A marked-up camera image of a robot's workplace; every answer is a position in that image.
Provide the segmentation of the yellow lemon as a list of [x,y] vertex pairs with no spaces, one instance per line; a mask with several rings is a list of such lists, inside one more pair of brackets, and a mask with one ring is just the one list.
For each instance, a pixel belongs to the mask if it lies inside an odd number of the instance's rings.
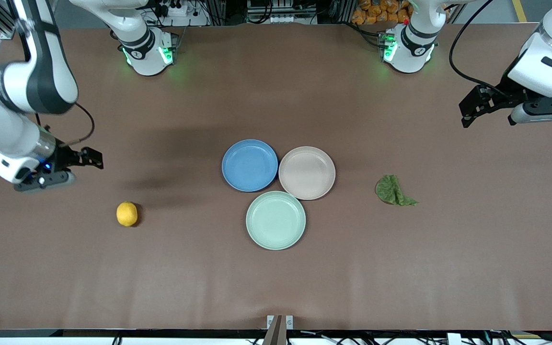
[[133,227],[138,222],[138,208],[132,202],[122,202],[116,208],[116,220],[124,227]]

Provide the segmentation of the green lettuce leaf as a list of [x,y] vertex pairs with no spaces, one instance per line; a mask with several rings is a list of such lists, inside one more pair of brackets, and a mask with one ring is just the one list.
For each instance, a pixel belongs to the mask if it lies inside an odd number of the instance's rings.
[[375,194],[389,205],[416,206],[418,204],[418,201],[403,194],[399,179],[394,174],[386,174],[377,181]]

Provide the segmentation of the brown table cover sheet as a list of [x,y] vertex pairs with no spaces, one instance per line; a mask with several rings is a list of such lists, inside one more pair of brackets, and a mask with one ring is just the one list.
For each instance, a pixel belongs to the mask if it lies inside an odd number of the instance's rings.
[[[463,128],[457,32],[408,75],[343,26],[191,28],[142,77],[107,29],[62,30],[104,168],[37,194],[0,178],[0,328],[551,329],[552,122]],[[256,194],[221,174],[243,139],[335,163],[287,250],[251,240]],[[418,204],[381,201],[386,174]]]

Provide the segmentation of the bag of orange items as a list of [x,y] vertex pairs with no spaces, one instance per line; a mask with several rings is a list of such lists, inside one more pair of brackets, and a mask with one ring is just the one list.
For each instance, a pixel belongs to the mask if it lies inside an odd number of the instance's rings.
[[413,12],[414,6],[409,0],[357,0],[351,23],[362,25],[390,21],[407,24]]

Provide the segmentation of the blue plate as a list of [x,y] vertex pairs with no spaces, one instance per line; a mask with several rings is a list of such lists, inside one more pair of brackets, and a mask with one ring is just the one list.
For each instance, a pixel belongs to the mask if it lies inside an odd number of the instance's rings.
[[224,153],[221,172],[225,181],[241,192],[258,192],[269,186],[278,171],[278,157],[262,140],[245,139]]

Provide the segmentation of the white power strip with plugs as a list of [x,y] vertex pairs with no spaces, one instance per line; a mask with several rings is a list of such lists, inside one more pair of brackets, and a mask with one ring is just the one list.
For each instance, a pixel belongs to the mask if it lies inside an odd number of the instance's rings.
[[138,11],[147,24],[162,27],[208,26],[212,21],[198,0],[148,0]]

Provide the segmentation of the beige plate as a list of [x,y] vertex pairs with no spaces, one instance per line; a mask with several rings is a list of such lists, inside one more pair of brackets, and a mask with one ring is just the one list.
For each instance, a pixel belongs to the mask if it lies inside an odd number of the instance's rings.
[[325,151],[311,146],[296,147],[281,160],[278,178],[287,193],[297,199],[314,200],[333,188],[336,168]]

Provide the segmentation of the light green plate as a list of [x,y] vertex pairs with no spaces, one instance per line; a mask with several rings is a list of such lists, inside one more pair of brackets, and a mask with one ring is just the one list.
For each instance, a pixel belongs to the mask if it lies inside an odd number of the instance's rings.
[[270,191],[250,203],[245,225],[248,235],[259,247],[280,251],[302,238],[307,216],[302,203],[293,195]]

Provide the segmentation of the electrical control equipment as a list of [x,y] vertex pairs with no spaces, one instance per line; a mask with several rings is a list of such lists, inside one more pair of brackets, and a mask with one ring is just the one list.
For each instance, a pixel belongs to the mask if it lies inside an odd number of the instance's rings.
[[244,10],[248,23],[318,23],[316,0],[246,0]]

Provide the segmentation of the aluminium profile post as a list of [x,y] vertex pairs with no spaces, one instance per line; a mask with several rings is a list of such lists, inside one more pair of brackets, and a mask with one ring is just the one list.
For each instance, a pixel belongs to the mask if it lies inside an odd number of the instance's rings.
[[227,0],[205,0],[212,26],[225,26]]
[[355,9],[357,0],[329,0],[327,7],[328,23],[349,23]]

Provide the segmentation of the black table edge rail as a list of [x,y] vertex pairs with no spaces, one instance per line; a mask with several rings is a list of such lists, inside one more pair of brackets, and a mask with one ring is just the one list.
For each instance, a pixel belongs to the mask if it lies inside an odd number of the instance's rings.
[[[249,339],[259,341],[267,336],[267,330],[184,330],[184,329],[18,329],[0,330],[0,338],[108,338],[113,345],[121,345],[125,338],[166,338],[166,339]],[[364,343],[377,343],[379,338],[386,342],[396,339],[416,339],[423,343],[444,342],[449,332],[445,330],[287,330],[288,340],[293,338],[361,339]],[[521,344],[531,339],[543,339],[552,343],[552,331],[511,332],[453,330],[463,339],[478,339],[481,345],[491,341],[509,340]]]

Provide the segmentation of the metal table edge bracket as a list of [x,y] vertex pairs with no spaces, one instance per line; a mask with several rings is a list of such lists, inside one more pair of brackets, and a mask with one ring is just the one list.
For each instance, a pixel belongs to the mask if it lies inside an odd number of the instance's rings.
[[292,315],[267,316],[267,332],[262,345],[289,345],[288,331],[294,329]]

